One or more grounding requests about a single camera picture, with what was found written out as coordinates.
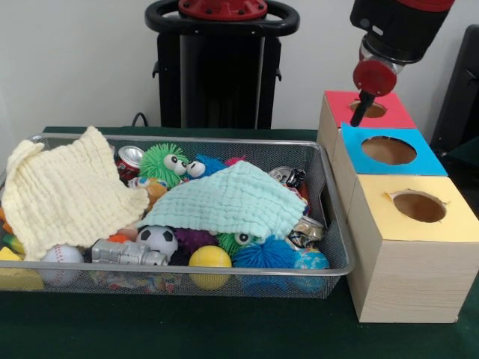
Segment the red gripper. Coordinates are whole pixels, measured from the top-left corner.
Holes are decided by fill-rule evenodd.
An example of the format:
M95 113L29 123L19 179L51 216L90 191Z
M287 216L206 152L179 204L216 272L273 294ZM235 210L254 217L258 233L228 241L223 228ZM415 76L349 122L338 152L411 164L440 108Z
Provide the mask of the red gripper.
M376 96L385 96L394 90L400 68L377 58L361 59L353 71L353 82L360 90L359 103L350 121L352 127L362 122Z

